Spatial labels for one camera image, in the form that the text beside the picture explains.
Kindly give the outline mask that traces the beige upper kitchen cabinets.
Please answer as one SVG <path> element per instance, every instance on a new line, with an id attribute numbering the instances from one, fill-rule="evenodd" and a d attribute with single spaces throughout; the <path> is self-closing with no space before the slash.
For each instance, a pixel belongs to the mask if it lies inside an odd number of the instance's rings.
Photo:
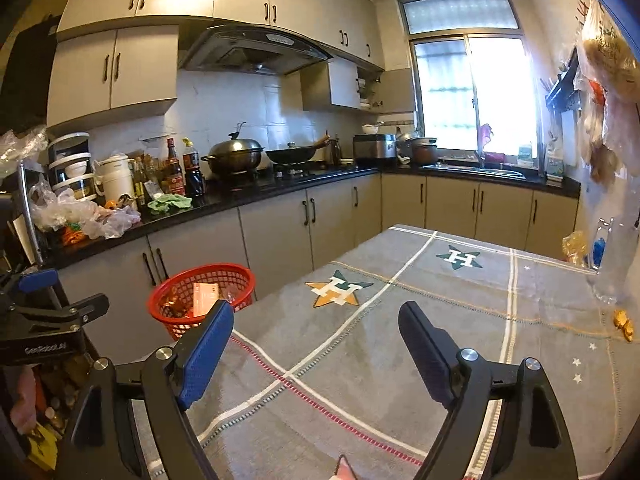
<path id="1" fill-rule="evenodd" d="M 207 27 L 247 24 L 302 37 L 355 73 L 384 67 L 370 0 L 67 0 L 56 30 L 46 124 L 84 131 L 161 115 L 179 63 Z"/>

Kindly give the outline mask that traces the white dish rack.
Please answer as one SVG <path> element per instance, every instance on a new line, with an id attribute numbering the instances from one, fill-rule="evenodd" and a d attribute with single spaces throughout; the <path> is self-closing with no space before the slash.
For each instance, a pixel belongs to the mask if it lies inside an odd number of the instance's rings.
<path id="1" fill-rule="evenodd" d="M 47 175 L 55 194 L 71 190 L 76 200 L 95 200 L 90 136 L 86 132 L 67 133 L 50 142 Z"/>

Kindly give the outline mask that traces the bright kitchen window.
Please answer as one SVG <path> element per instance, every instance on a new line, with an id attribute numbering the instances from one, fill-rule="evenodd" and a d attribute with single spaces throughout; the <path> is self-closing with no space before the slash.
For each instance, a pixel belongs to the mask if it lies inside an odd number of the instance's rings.
<path id="1" fill-rule="evenodd" d="M 418 124 L 445 154 L 538 165 L 534 64 L 511 0 L 401 0 Z"/>

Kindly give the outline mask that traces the green dish cloth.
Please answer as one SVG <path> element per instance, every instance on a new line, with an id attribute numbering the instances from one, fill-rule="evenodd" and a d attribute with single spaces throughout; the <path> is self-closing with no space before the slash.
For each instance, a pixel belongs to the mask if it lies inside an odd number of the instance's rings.
<path id="1" fill-rule="evenodd" d="M 152 214 L 168 214 L 173 209 L 190 209 L 192 200 L 180 194 L 160 194 L 148 203 L 148 209 Z"/>

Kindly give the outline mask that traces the dark soy sauce bottle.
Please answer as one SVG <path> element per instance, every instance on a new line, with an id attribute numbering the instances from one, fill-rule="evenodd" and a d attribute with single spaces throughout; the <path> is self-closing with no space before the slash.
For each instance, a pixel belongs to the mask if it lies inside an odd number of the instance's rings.
<path id="1" fill-rule="evenodd" d="M 184 144 L 182 160 L 186 194 L 191 198 L 201 198 L 205 194 L 205 182 L 200 168 L 200 155 L 190 139 L 183 138 L 182 142 Z"/>

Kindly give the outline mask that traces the red plastic mesh basket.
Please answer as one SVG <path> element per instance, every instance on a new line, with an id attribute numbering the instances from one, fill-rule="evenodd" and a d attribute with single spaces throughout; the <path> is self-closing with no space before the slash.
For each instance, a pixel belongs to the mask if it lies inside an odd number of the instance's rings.
<path id="1" fill-rule="evenodd" d="M 209 263 L 170 276 L 151 292 L 146 306 L 173 340 L 201 324 L 217 300 L 234 312 L 253 303 L 256 278 L 245 266 Z"/>

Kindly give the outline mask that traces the red label sauce bottle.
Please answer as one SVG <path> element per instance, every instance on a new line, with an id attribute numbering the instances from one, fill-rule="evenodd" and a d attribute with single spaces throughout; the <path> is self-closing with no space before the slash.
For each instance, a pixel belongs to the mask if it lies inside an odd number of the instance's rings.
<path id="1" fill-rule="evenodd" d="M 167 139 L 167 159 L 164 171 L 169 192 L 171 192 L 171 194 L 185 196 L 186 188 L 184 187 L 182 168 L 177 157 L 173 138 Z"/>

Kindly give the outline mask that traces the brown clay pot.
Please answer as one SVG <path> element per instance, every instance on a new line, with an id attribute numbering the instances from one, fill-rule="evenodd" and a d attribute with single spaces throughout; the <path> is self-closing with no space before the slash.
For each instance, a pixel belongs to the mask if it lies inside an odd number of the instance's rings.
<path id="1" fill-rule="evenodd" d="M 415 138 L 410 142 L 411 161 L 416 166 L 430 166 L 439 159 L 436 138 Z"/>

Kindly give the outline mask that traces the white plastic bags pile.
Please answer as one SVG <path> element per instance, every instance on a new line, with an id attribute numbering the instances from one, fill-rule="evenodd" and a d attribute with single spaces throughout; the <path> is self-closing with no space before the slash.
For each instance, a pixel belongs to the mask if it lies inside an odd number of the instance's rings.
<path id="1" fill-rule="evenodd" d="M 76 200 L 70 188 L 56 194 L 43 181 L 34 184 L 27 197 L 32 220 L 43 233 L 70 228 L 89 240 L 111 240 L 122 237 L 141 220 L 131 206 L 107 209 L 93 200 Z"/>

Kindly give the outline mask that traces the orange cardboard box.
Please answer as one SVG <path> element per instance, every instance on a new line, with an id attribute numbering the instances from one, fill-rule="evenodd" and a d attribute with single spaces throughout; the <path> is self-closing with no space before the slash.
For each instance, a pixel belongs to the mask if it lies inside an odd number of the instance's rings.
<path id="1" fill-rule="evenodd" d="M 216 304 L 219 299 L 219 286 L 217 283 L 193 284 L 193 315 L 203 316 Z"/>

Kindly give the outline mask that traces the blue plastic bag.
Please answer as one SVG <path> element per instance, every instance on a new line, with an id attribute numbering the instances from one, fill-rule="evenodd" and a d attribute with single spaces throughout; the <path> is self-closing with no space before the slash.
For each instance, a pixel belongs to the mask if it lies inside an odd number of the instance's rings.
<path id="1" fill-rule="evenodd" d="M 602 258 L 603 258 L 603 254 L 604 254 L 604 250 L 605 250 L 605 245 L 606 245 L 606 241 L 603 237 L 599 237 L 592 246 L 592 253 L 591 253 L 591 259 L 592 259 L 592 263 L 591 266 L 593 267 L 593 269 L 599 269 L 601 262 L 602 262 Z"/>

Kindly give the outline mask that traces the beige lower kitchen cabinets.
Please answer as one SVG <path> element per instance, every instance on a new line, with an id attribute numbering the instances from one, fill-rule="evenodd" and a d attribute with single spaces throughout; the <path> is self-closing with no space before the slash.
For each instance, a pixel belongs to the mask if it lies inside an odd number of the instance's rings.
<path id="1" fill-rule="evenodd" d="M 167 340 L 146 298 L 166 278 L 194 266 L 247 266 L 256 276 L 256 295 L 265 297 L 396 224 L 555 258 L 577 209 L 578 199 L 526 188 L 374 174 L 209 214 L 58 272 L 70 300 L 97 292 L 110 298 L 110 312 L 91 339 L 125 361 Z"/>

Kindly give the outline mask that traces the grey star patterned tablecloth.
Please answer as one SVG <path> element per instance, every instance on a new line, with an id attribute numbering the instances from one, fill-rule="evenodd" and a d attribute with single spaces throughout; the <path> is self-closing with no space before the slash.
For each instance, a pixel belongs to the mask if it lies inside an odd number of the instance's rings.
<path id="1" fill-rule="evenodd" d="M 234 317 L 186 413 L 219 479 L 635 476 L 637 303 L 596 274 L 394 226 Z"/>

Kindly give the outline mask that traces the hanging plastic food bags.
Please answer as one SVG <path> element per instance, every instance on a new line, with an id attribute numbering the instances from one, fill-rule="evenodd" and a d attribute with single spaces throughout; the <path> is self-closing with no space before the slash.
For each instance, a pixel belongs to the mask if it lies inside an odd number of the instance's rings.
<path id="1" fill-rule="evenodd" d="M 590 0 L 576 41 L 582 95 L 579 149 L 590 178 L 609 186 L 616 172 L 639 174 L 639 61 L 597 0 Z"/>

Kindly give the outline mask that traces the yellow crinkled plastic bag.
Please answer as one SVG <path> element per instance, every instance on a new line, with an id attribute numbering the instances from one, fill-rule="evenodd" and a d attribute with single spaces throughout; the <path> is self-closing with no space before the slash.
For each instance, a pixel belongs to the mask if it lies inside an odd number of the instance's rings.
<path id="1" fill-rule="evenodd" d="M 567 263 L 573 266 L 588 266 L 587 237 L 582 231 L 574 231 L 562 239 L 562 254 Z"/>

